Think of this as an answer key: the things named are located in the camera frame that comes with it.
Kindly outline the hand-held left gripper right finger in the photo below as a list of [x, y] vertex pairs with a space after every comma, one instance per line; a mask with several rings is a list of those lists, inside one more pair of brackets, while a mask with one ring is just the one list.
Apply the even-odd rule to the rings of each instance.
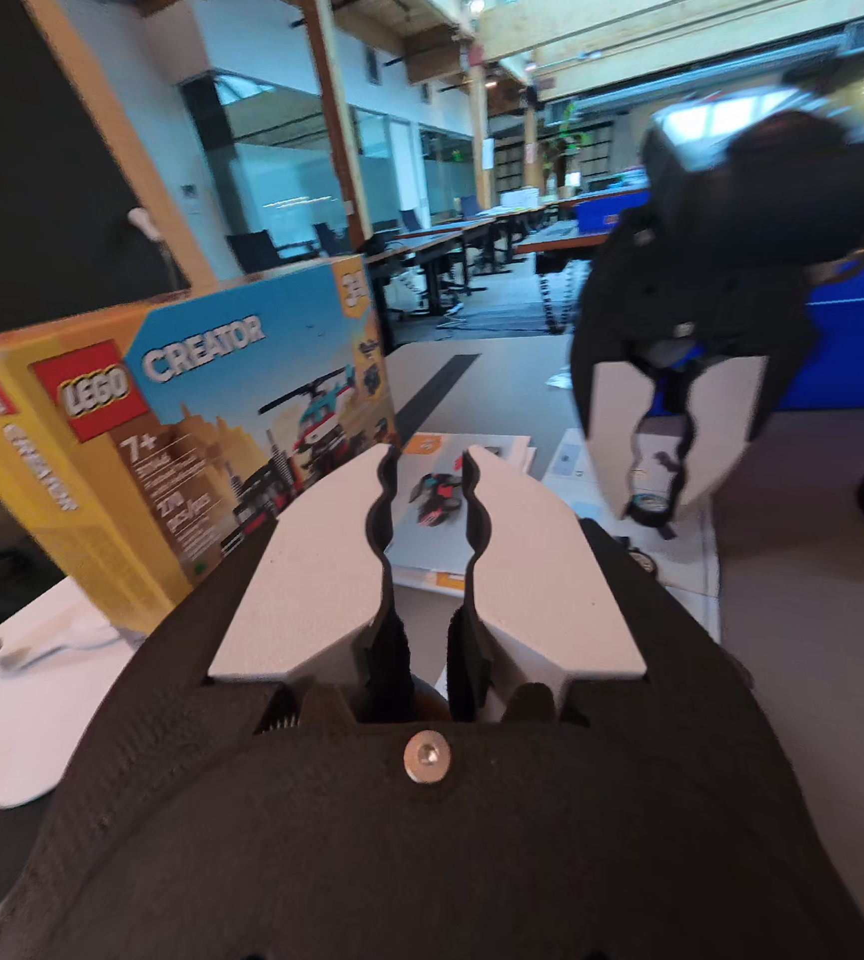
[[496, 720], [517, 690], [639, 681], [647, 666], [580, 518], [553, 491], [483, 446], [462, 456], [472, 556], [449, 629], [454, 721]]

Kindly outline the lego set box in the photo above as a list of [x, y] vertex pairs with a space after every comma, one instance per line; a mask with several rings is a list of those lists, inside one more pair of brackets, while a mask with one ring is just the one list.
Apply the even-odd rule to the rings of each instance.
[[366, 259], [0, 333], [0, 502], [149, 634], [245, 537], [400, 446]]

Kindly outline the closed lego instruction booklet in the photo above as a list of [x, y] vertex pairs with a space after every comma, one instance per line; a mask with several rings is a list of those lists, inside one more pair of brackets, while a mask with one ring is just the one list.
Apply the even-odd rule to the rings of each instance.
[[472, 557], [462, 487], [463, 456], [479, 446], [526, 474], [535, 450], [527, 435], [419, 431], [397, 462], [391, 504], [392, 540], [386, 550], [397, 585], [459, 596]]

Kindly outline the green potted plant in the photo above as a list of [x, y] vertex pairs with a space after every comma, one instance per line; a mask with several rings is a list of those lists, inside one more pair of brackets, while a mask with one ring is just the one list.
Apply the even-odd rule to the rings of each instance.
[[572, 158], [579, 154], [587, 141], [586, 133], [573, 129], [576, 108], [572, 101], [559, 104], [561, 107], [558, 121], [551, 127], [546, 127], [548, 136], [545, 140], [543, 170], [546, 181], [555, 181], [554, 192], [567, 186], [569, 164]]

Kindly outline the long dark office desk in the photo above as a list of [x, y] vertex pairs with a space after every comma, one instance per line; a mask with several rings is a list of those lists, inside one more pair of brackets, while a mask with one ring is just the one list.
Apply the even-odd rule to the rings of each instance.
[[453, 317], [464, 306], [464, 299], [485, 292], [471, 284], [469, 251], [477, 250], [485, 258], [486, 275], [503, 274], [497, 243], [506, 242], [507, 259], [513, 261], [513, 242], [528, 234], [534, 220], [544, 212], [542, 205], [497, 207], [471, 220], [442, 223], [423, 230], [389, 235], [374, 235], [361, 250], [371, 284], [376, 315], [386, 350], [395, 347], [391, 330], [393, 310], [388, 305], [386, 288], [390, 282], [410, 270], [420, 270], [425, 290], [420, 297], [425, 307], [414, 312], [417, 318]]

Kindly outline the small lego wheel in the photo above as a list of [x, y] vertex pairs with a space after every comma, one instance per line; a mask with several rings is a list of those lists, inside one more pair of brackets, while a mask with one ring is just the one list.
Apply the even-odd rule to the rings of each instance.
[[673, 454], [660, 450], [644, 455], [631, 474], [631, 497], [627, 516], [634, 522], [657, 529], [673, 510], [673, 486], [678, 462]]

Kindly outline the black white-framed panel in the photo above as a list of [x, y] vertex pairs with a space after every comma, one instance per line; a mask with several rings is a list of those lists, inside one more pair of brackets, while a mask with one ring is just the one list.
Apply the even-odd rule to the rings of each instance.
[[0, 2], [0, 333], [216, 281], [58, 2]]

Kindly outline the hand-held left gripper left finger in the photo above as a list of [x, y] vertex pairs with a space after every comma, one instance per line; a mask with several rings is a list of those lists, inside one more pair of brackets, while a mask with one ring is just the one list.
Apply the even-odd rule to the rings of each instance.
[[386, 556], [397, 459], [395, 447], [373, 446], [282, 513], [212, 680], [278, 682], [297, 700], [336, 687], [367, 720], [410, 716], [411, 655]]

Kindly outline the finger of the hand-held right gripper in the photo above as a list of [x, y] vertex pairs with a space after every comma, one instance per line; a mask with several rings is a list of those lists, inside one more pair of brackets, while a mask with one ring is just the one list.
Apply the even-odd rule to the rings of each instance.
[[590, 462], [606, 506], [627, 510], [637, 435], [654, 402], [654, 379], [628, 361], [594, 366], [590, 392]]
[[750, 445], [768, 367], [765, 356], [700, 356], [681, 376], [683, 432], [669, 487], [669, 522], [678, 523], [721, 486]]

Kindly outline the black tape strip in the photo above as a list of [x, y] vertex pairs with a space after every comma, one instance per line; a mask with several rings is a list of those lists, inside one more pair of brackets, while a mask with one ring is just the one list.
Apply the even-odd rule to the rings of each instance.
[[395, 424], [402, 449], [480, 356], [480, 353], [452, 356], [396, 411]]

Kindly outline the open lego instruction booklet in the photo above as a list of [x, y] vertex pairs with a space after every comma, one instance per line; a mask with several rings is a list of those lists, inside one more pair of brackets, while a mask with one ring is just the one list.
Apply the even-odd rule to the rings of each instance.
[[578, 427], [567, 429], [545, 471], [543, 484], [581, 519], [597, 522], [654, 562], [667, 588], [717, 598], [721, 570], [712, 499], [694, 504], [670, 525], [670, 534], [618, 519], [606, 505]]

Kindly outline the white lamp base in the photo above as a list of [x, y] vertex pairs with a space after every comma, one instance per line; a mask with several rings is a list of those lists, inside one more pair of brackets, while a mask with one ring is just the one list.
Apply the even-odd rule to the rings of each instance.
[[70, 578], [0, 624], [0, 810], [54, 789], [140, 641]]

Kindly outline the black office chair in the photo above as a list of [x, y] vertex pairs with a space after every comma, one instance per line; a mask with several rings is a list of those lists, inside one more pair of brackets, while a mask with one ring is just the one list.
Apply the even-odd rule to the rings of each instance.
[[225, 240], [245, 276], [261, 274], [284, 265], [266, 229], [227, 234]]

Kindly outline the wooden office desk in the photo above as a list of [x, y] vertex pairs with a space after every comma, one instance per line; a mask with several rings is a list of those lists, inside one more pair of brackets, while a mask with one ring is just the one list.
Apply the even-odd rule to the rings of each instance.
[[567, 274], [574, 261], [594, 260], [598, 248], [606, 243], [608, 234], [608, 231], [583, 231], [577, 220], [561, 221], [529, 234], [513, 246], [519, 257], [534, 257], [534, 273], [548, 333], [561, 335], [569, 330], [574, 301], [572, 295], [567, 294], [562, 311], [557, 313], [550, 291], [549, 276]]

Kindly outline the small blue plastic bin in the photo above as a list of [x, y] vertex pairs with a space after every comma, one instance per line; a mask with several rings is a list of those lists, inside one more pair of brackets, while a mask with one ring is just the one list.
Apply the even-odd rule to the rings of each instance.
[[641, 207], [651, 197], [648, 188], [604, 190], [575, 198], [574, 217], [580, 234], [607, 234], [623, 211]]

